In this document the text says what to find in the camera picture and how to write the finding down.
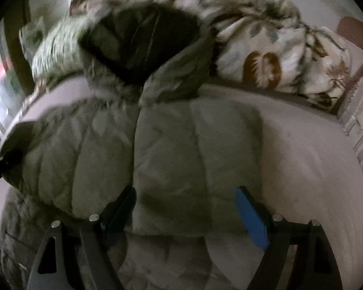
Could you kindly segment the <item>floral leaf print blanket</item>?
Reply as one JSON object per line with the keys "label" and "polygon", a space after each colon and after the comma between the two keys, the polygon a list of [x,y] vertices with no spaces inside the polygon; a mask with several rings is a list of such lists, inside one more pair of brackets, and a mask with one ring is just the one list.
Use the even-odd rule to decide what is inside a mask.
{"label": "floral leaf print blanket", "polygon": [[294,94],[330,110],[351,72],[344,40],[306,24],[290,0],[133,0],[163,3],[211,24],[221,45],[219,76]]}

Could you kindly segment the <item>brown folded garment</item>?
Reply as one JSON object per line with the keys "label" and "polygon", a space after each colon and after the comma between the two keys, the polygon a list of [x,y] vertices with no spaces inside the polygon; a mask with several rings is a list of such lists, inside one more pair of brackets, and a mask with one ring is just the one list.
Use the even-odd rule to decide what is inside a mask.
{"label": "brown folded garment", "polygon": [[69,15],[79,16],[94,13],[102,8],[104,0],[72,0],[69,5]]}

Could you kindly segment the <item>brown wooden headboard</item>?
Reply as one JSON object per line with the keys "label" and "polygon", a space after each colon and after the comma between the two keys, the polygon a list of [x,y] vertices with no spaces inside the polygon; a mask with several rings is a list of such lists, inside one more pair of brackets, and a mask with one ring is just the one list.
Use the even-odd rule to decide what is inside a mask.
{"label": "brown wooden headboard", "polygon": [[343,17],[337,33],[363,51],[363,22],[350,16]]}

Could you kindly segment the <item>window with stained glass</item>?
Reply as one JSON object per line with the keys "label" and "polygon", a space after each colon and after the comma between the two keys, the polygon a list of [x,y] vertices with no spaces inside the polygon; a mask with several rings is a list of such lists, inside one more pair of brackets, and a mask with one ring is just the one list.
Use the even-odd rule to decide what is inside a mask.
{"label": "window with stained glass", "polygon": [[0,28],[0,136],[4,135],[23,107],[25,98],[9,57],[4,30]]}

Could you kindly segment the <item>beige crumpled cloth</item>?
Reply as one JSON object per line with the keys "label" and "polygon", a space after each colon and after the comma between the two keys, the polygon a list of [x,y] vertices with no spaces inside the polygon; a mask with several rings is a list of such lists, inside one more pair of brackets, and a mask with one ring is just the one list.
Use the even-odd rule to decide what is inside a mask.
{"label": "beige crumpled cloth", "polygon": [[21,111],[26,112],[38,99],[48,93],[53,87],[54,80],[51,78],[39,79],[35,85],[34,91],[27,96],[23,102]]}

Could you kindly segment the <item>olive quilted hooded jacket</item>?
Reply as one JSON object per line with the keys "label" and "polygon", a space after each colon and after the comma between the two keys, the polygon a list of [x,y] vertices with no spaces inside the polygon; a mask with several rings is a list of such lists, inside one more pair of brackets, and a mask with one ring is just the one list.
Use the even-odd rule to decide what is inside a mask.
{"label": "olive quilted hooded jacket", "polygon": [[159,2],[98,0],[79,38],[87,98],[17,123],[0,148],[11,185],[0,263],[29,283],[51,223],[67,228],[78,289],[93,289],[75,232],[99,215],[100,245],[124,289],[246,289],[263,253],[235,204],[262,193],[258,109],[199,96],[216,78],[214,13]]}

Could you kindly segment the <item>pink bed sheet mattress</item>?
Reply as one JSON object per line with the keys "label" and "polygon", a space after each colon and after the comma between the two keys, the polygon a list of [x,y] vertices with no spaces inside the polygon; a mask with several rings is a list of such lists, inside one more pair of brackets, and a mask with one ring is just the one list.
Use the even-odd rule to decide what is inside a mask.
{"label": "pink bed sheet mattress", "polygon": [[[73,77],[40,99],[14,126],[46,110],[89,97]],[[258,109],[262,119],[262,193],[255,199],[289,221],[321,222],[344,289],[363,284],[363,172],[337,120],[328,114],[239,89],[206,85],[199,96],[226,98]]]}

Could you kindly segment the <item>green white patterned pillow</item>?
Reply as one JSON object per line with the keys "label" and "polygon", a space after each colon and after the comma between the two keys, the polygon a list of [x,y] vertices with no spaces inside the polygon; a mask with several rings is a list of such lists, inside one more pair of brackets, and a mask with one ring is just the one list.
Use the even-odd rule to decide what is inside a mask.
{"label": "green white patterned pillow", "polygon": [[88,31],[87,16],[66,17],[48,32],[32,59],[34,79],[60,78],[83,68],[80,39]]}

